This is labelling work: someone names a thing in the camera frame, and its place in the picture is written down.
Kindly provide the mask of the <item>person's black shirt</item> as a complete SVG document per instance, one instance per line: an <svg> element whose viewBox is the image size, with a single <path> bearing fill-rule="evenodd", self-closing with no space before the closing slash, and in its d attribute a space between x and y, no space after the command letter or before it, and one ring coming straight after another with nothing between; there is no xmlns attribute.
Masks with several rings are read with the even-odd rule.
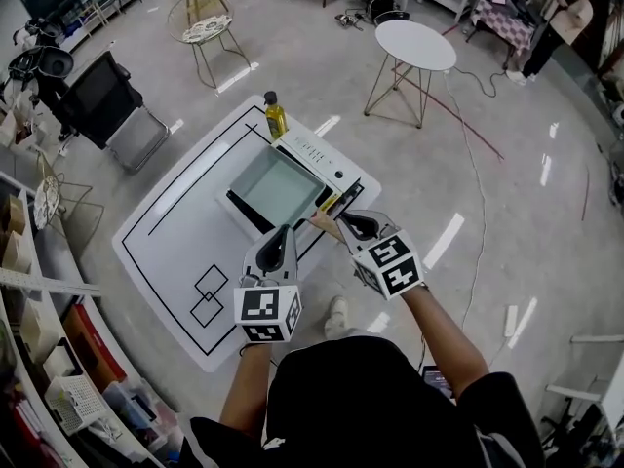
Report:
<svg viewBox="0 0 624 468"><path fill-rule="evenodd" d="M394 343L368 335L282 360L264 441L204 417L190 428L218 468L545 468L511 374L489 373L451 400Z"/></svg>

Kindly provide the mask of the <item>black office chair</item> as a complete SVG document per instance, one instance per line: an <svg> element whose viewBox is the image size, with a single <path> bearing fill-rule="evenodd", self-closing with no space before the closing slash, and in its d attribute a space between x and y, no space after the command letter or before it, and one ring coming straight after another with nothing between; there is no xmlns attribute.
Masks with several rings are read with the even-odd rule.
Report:
<svg viewBox="0 0 624 468"><path fill-rule="evenodd" d="M55 117L128 172L138 172L170 135L110 52L95 59L56 104Z"/></svg>

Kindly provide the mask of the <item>person's right forearm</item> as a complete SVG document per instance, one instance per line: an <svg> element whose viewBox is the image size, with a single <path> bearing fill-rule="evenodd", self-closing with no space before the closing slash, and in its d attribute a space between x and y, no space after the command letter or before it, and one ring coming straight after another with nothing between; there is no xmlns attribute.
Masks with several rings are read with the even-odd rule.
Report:
<svg viewBox="0 0 624 468"><path fill-rule="evenodd" d="M402 294L418 324L435 365L458 399L474 382L488 374L488 365L477 347L422 286Z"/></svg>

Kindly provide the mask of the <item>white plastic basket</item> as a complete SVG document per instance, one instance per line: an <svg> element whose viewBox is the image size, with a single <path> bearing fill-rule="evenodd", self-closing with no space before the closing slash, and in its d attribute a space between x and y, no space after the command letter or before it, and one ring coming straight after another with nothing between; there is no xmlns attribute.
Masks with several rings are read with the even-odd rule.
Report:
<svg viewBox="0 0 624 468"><path fill-rule="evenodd" d="M62 431L71 436L102 419L106 408L84 374L55 377L45 401Z"/></svg>

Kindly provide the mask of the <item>dark tablet screen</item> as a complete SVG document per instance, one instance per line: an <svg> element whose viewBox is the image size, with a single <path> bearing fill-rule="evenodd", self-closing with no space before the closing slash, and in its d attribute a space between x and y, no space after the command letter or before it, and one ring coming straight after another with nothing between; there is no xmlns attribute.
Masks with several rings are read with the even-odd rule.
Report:
<svg viewBox="0 0 624 468"><path fill-rule="evenodd" d="M424 366L421 371L421 376L426 384L440 391L448 399L453 400L455 398L449 383L437 366Z"/></svg>

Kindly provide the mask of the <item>white shelf unit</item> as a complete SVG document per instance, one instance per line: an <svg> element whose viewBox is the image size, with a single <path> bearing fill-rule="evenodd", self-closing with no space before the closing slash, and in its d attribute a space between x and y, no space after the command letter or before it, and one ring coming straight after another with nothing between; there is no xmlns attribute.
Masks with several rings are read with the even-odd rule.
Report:
<svg viewBox="0 0 624 468"><path fill-rule="evenodd" d="M32 223L30 220L30 202L28 201L29 197L34 196L34 192L14 178L0 171L0 190L5 187L10 187L11 193L18 196L21 200L20 206L23 211L25 223L21 236L26 244L26 250L30 253L31 262L26 273L0 268L0 282L7 287L36 291L46 295L56 293L71 296L90 295L100 297L101 292L97 285L46 278L42 274L33 238Z"/></svg>

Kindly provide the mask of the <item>yellow oil bottle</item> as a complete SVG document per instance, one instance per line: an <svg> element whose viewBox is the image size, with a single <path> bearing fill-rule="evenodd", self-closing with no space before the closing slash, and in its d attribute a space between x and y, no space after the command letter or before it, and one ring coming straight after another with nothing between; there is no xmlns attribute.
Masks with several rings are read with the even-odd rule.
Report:
<svg viewBox="0 0 624 468"><path fill-rule="evenodd" d="M263 98L269 132L273 139L279 139L289 130L285 110L278 103L277 94L274 91L266 92Z"/></svg>

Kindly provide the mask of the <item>round white side table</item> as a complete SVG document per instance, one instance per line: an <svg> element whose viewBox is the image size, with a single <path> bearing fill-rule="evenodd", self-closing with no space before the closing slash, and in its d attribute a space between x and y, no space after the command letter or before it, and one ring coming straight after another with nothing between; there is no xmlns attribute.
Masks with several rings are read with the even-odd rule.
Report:
<svg viewBox="0 0 624 468"><path fill-rule="evenodd" d="M450 72L457 53L440 32L424 24L405 19L391 19L378 25L374 37L384 52L384 58L370 90L363 114L421 129L430 96L434 73ZM412 107L401 85L408 83L418 91L418 106ZM413 120L374 113L391 94L397 94Z"/></svg>

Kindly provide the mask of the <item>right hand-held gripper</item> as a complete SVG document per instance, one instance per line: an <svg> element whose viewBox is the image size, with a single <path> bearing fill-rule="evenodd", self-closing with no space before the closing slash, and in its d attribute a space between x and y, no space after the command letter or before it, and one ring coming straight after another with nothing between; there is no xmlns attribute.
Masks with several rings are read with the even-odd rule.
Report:
<svg viewBox="0 0 624 468"><path fill-rule="evenodd" d="M410 235L389 216L375 211L344 212L336 224L351 253L355 272L385 300L424 285Z"/></svg>

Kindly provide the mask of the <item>person's left forearm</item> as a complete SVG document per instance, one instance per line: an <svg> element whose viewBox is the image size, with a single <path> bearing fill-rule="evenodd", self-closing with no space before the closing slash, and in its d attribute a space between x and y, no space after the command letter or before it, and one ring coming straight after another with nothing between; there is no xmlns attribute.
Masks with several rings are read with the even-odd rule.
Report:
<svg viewBox="0 0 624 468"><path fill-rule="evenodd" d="M259 441L267 408L272 347L253 344L242 349L238 368L219 422Z"/></svg>

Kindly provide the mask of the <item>person's white shoe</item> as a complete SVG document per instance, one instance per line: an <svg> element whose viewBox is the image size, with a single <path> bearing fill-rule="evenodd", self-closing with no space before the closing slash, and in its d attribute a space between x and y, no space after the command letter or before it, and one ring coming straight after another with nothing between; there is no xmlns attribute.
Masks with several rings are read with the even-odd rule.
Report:
<svg viewBox="0 0 624 468"><path fill-rule="evenodd" d="M324 325L325 337L326 339L341 337L348 329L348 302L345 297L337 295L331 300L329 317Z"/></svg>

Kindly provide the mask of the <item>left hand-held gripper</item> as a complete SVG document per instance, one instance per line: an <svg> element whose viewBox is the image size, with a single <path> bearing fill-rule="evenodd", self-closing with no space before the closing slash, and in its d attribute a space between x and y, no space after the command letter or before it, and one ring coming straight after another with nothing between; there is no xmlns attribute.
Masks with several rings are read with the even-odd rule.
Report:
<svg viewBox="0 0 624 468"><path fill-rule="evenodd" d="M283 224L247 251L233 291L235 324L248 342L288 342L302 312L293 229Z"/></svg>

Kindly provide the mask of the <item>checkered cloth table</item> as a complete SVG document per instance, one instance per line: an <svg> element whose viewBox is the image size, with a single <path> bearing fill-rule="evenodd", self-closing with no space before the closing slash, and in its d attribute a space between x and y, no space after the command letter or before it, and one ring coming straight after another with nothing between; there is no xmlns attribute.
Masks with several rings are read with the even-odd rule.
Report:
<svg viewBox="0 0 624 468"><path fill-rule="evenodd" d="M488 0L479 0L470 21L473 24L473 31L466 38L466 42L469 42L478 31L485 31L499 38L507 46L503 69L508 68L512 55L521 56L530 49L535 26L513 16L505 6L492 4Z"/></svg>

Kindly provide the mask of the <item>red storage box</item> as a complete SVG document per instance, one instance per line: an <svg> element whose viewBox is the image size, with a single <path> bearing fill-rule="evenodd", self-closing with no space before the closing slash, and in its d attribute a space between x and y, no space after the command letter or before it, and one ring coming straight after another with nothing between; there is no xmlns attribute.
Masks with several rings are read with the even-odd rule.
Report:
<svg viewBox="0 0 624 468"><path fill-rule="evenodd" d="M103 393L127 375L100 338L83 305L73 305L62 323L70 344L96 389Z"/></svg>

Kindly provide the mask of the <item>brown cardboard box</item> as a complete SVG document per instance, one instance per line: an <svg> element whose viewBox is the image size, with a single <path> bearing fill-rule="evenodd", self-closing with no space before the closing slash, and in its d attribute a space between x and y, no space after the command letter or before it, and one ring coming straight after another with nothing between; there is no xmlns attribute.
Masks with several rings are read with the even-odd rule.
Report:
<svg viewBox="0 0 624 468"><path fill-rule="evenodd" d="M31 254L26 240L16 231L13 231L8 238L8 242L2 258L4 269L27 274L31 266Z"/></svg>
<svg viewBox="0 0 624 468"><path fill-rule="evenodd" d="M25 216L22 201L13 195L5 200L0 212L0 227L8 234L16 232L22 234L25 227Z"/></svg>

